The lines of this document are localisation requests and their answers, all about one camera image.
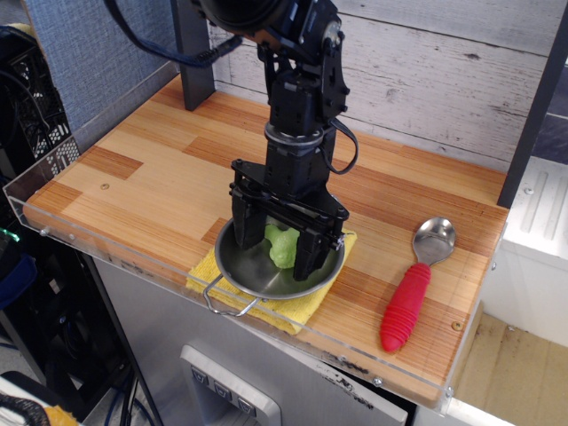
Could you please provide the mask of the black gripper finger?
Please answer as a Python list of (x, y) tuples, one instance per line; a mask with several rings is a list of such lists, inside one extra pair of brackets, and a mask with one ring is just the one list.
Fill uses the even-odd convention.
[(293, 278), (296, 281), (306, 280), (323, 265), (330, 248), (331, 240), (326, 235), (311, 230), (301, 231), (296, 244)]
[(267, 215), (255, 201), (234, 195), (232, 213), (234, 237), (241, 249), (251, 249), (264, 239)]

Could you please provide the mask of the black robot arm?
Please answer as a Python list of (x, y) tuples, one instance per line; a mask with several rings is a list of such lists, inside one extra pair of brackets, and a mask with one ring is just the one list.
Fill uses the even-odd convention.
[(348, 210), (328, 191), (349, 89), (343, 79), (344, 34), (330, 1), (196, 1), (212, 24), (256, 43), (264, 64), (270, 118), (262, 164), (235, 160), (231, 185), (234, 236), (241, 249), (264, 237), (274, 218), (296, 229), (295, 280), (319, 269), (343, 237)]

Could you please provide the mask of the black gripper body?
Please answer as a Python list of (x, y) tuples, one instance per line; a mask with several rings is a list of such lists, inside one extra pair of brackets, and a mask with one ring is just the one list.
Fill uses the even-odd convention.
[(339, 246), (343, 222), (349, 211), (327, 190), (329, 175), (350, 169), (333, 166), (336, 132), (316, 130), (290, 136), (267, 130), (263, 164), (237, 159), (232, 162), (234, 181), (230, 195), (255, 201), (267, 217), (295, 227), (326, 235), (331, 249)]

